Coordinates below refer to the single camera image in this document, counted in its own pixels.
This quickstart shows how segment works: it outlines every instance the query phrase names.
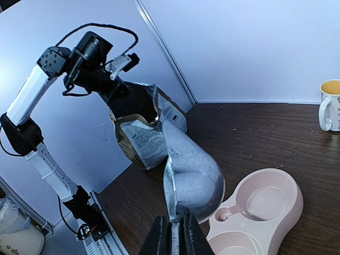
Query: white wall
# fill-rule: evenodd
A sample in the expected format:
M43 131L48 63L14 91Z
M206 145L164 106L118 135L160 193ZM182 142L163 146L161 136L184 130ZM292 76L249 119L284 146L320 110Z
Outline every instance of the white wall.
M141 61L121 77L157 82L185 111L190 109L185 93L131 1L26 0L0 14L0 113L6 112L44 50L88 22L111 23L135 31L140 42L134 51ZM91 30L114 45L108 59L134 40L131 35L111 29ZM62 46L72 49L85 32L72 35ZM63 97L64 89L60 78L43 96L32 119L40 125L50 153L64 172L88 191L100 192L130 161L116 143L108 108L100 97L95 93L85 98ZM2 141L9 148L4 134ZM60 219L55 192L25 159L0 151L0 174L52 224Z
M198 101L303 102L340 77L338 0L142 0Z

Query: black cable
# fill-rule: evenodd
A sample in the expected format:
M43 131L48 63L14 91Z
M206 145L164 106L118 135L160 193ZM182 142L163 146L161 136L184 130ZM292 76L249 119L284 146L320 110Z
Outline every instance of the black cable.
M51 227L52 233L50 234L51 238L54 237L54 228L52 227L52 225L50 223L48 223L48 225Z
M66 222L65 218L64 218L64 215L63 215L63 212L62 212L62 204L60 202L60 197L58 196L58 202L59 202L59 212L60 212L60 216L62 217L62 220L63 222L65 223L66 227L68 227L68 229L70 231L72 231L74 234L78 235L78 232L76 232L75 230L73 230L73 228L71 228L69 226L69 224Z
M112 59L112 60L106 62L106 63L105 63L105 66L107 66L109 63L113 62L113 60L114 60L114 59Z
M8 152L8 151L5 149L5 147L4 147L4 146L2 145L2 143L1 143L1 129L2 129L2 126L0 125L0 146L1 146L1 148L3 149L3 151L4 151L5 153L7 153L8 155L13 156L13 157L23 157L23 155L20 155L20 154L12 154L12 153Z
M58 196L58 203L59 203L59 212L60 212L60 216L62 217L62 220L63 222L65 223L66 227L74 234L77 235L78 239L79 240L85 240L86 238L88 238L90 235L91 235L91 231L89 232L89 235L83 235L81 234L81 229L84 227L84 226L88 226L87 224L83 224L81 225L81 227L78 229L78 231L76 232L73 228L71 228L69 226L69 224L67 223L66 219L64 218L64 215L63 215L63 212L62 212L62 204L61 204L61 201L60 201L60 197Z
M69 93L69 91L71 91L72 89L70 90L65 90L63 91L63 96L64 97L67 97L67 96L70 96L70 97L84 97L84 96L88 96L89 94L92 93L92 91L88 92L87 94L75 94L75 93Z
M111 25L111 24L87 23L87 24L81 25L80 27L78 27L76 29L73 29L66 36L64 36L55 46L59 46L67 37L69 37L73 33L77 32L78 30L83 29L85 27L89 27L89 26L100 27L100 28L112 28L112 29L116 29L116 30L123 31L123 32L126 32L126 33L133 35L134 36L134 43L129 48L127 48L127 50L124 51L122 53L122 55L124 55L126 52L128 52L130 49L132 49L138 43L137 34L130 29L121 28L121 27L118 27L116 25Z

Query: wooden table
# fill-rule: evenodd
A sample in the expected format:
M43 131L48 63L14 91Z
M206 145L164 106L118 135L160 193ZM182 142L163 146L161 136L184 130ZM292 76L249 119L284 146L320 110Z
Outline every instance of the wooden table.
M198 104L189 136L219 163L225 199L249 173L280 167L299 184L304 209L278 254L340 254L340 136L320 132L318 106ZM137 254L157 215L167 214L162 166L131 165L98 199L130 254ZM208 232L208 225L202 229Z

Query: mug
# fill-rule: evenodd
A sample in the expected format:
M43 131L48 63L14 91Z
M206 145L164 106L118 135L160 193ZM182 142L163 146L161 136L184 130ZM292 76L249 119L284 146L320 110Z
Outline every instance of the mug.
M319 124L324 131L340 131L340 80L329 80L321 85Z

